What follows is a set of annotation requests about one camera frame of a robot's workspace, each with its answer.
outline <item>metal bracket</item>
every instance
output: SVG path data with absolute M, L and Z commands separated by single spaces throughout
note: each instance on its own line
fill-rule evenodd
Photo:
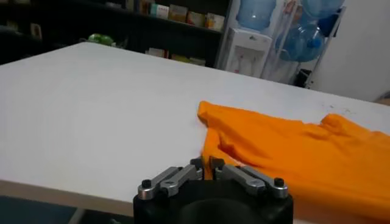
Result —
M 195 165 L 187 165 L 170 179 L 164 180 L 160 184 L 160 188 L 167 193 L 168 197 L 172 197 L 179 193 L 179 188 L 188 180 L 202 179 L 201 169 L 196 169 Z
M 142 181 L 142 184 L 138 186 L 138 197 L 141 200 L 153 199 L 156 193 L 160 190 L 160 182 L 171 178 L 173 175 L 179 172 L 179 170 L 180 169 L 178 167 L 170 167 L 152 180 Z
M 257 172 L 250 166 L 243 166 L 241 170 L 245 173 L 263 180 L 266 184 L 267 190 L 270 191 L 275 198 L 286 198 L 288 197 L 288 187 L 284 180 L 281 178 L 272 179 L 262 173 Z
M 253 196 L 261 194 L 266 189 L 266 184 L 263 180 L 254 178 L 232 165 L 224 165 L 221 173 L 218 173 L 218 170 L 216 170 L 216 175 L 220 176 L 217 178 L 237 181 L 245 188 L 248 194 Z

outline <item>green object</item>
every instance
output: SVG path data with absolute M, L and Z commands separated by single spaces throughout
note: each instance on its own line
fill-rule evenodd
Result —
M 98 43 L 98 44 L 103 44 L 107 46 L 112 46 L 114 44 L 114 40 L 107 35 L 99 34 L 99 33 L 94 33 L 88 37 L 89 42 L 93 43 Z

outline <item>white wall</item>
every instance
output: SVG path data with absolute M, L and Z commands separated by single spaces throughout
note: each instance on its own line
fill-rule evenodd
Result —
M 346 0 L 312 89 L 373 101 L 390 91 L 390 0 Z

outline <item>blue water bottle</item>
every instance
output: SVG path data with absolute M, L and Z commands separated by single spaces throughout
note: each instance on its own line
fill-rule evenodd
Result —
M 275 7 L 276 0 L 241 0 L 236 19 L 243 27 L 262 31 L 269 27 Z
M 282 36 L 276 41 L 276 49 L 280 48 Z M 325 37 L 317 25 L 297 25 L 288 32 L 280 58 L 284 61 L 311 61 L 322 53 L 324 45 Z
M 345 0 L 302 0 L 303 18 L 323 19 L 336 13 Z

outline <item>orange shirt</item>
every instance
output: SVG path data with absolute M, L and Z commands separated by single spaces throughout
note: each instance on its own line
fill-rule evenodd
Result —
M 390 136 L 336 114 L 315 125 L 201 102 L 198 116 L 206 163 L 247 164 L 284 178 L 293 197 L 390 221 Z

